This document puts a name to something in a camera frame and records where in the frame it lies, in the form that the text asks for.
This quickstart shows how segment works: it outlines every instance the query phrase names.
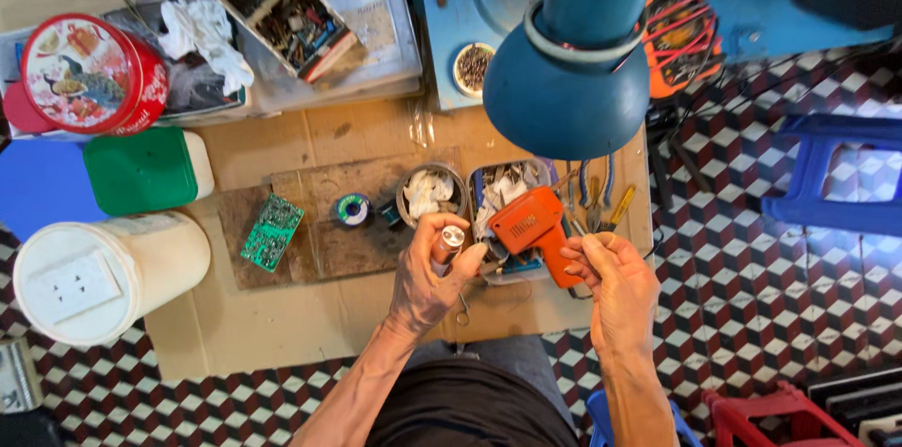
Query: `green circuit board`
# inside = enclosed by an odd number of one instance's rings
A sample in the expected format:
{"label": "green circuit board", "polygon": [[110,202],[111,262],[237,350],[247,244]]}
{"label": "green circuit board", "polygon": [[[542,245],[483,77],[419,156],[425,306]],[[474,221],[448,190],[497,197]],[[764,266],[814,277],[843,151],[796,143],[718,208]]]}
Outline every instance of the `green circuit board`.
{"label": "green circuit board", "polygon": [[251,234],[247,236],[241,256],[272,273],[303,217],[303,210],[270,193]]}

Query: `electrical outlet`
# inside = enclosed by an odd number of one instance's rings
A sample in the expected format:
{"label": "electrical outlet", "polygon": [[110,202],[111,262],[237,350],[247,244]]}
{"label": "electrical outlet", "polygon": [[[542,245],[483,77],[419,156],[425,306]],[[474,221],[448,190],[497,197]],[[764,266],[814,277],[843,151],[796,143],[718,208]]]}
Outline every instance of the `electrical outlet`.
{"label": "electrical outlet", "polygon": [[29,279],[29,306],[50,323],[81,314],[122,295],[100,250],[69,260]]}

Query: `red lid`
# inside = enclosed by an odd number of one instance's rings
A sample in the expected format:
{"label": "red lid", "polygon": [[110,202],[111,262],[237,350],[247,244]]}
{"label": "red lid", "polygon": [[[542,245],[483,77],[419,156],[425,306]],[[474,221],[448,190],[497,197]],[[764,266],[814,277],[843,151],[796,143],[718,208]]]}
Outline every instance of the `red lid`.
{"label": "red lid", "polygon": [[21,82],[12,84],[6,89],[3,112],[10,124],[26,133],[44,133],[57,129],[31,103],[28,94],[25,93],[25,84]]}
{"label": "red lid", "polygon": [[103,133],[132,112],[141,72],[128,37],[90,15],[57,15],[31,34],[24,86],[38,113],[74,133]]}

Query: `tiled floor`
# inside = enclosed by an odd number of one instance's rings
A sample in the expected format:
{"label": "tiled floor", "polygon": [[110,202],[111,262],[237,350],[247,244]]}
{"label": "tiled floor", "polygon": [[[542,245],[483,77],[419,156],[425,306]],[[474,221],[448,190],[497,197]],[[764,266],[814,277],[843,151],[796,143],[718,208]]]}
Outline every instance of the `tiled floor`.
{"label": "tiled floor", "polygon": [[[796,142],[773,133],[784,115],[902,118],[902,106],[887,103],[902,92],[902,62],[836,62],[846,54],[771,61],[744,92],[730,81],[698,96],[694,105],[706,116],[689,119],[681,137],[716,193],[700,192],[670,160],[675,207],[654,211],[663,237],[655,363],[699,431],[710,430],[703,388],[767,393],[778,379],[881,365],[902,353],[902,240],[788,226],[758,211],[762,195],[786,188],[794,166]],[[825,195],[885,199],[900,168],[902,154],[843,147]],[[45,407],[81,444],[281,445],[353,362],[162,383],[141,322],[116,343],[86,350],[29,330],[8,276],[17,245],[0,231],[0,331],[28,337]],[[584,400],[601,382],[588,331],[544,339],[585,429]]]}

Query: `hand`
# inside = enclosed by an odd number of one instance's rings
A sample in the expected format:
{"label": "hand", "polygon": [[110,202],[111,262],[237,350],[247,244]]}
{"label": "hand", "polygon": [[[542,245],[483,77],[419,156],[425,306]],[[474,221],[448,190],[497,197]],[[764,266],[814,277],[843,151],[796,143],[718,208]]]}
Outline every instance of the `hand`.
{"label": "hand", "polygon": [[442,229],[455,226],[467,230],[470,223],[453,214],[427,214],[420,217],[411,245],[398,257],[394,295],[386,325],[412,337],[416,342],[457,302],[464,283],[476,276],[488,246],[470,246],[451,263],[444,278],[435,275],[429,263],[432,245]]}
{"label": "hand", "polygon": [[592,290],[592,345],[600,360],[651,361],[651,327],[661,286],[636,248],[612,232],[570,237],[561,257]]}

